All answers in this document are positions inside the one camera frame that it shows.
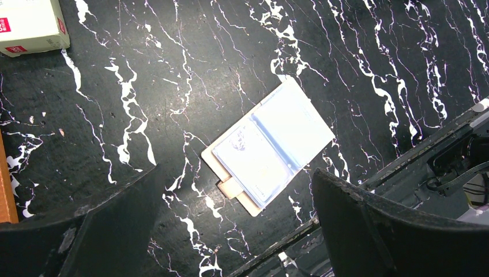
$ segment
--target cardboard box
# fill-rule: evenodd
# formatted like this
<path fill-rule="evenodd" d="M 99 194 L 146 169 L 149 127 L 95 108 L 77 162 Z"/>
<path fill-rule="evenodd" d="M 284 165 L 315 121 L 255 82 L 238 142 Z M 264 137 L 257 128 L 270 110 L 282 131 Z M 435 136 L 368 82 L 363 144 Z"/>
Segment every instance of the cardboard box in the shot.
<path fill-rule="evenodd" d="M 17 57 L 68 47 L 58 0 L 0 0 L 0 52 Z"/>

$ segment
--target marble surface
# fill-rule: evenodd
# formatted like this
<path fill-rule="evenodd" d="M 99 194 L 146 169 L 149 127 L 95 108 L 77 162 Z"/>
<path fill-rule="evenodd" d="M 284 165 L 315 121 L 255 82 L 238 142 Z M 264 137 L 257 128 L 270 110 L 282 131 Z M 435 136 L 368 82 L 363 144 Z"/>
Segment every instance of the marble surface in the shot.
<path fill-rule="evenodd" d="M 489 94 L 487 1 L 60 3 L 71 48 L 0 55 L 18 212 L 62 208 L 161 163 L 145 276 L 232 274 L 314 216 L 311 170 L 360 184 Z M 281 74 L 336 139 L 252 218 L 200 153 Z"/>

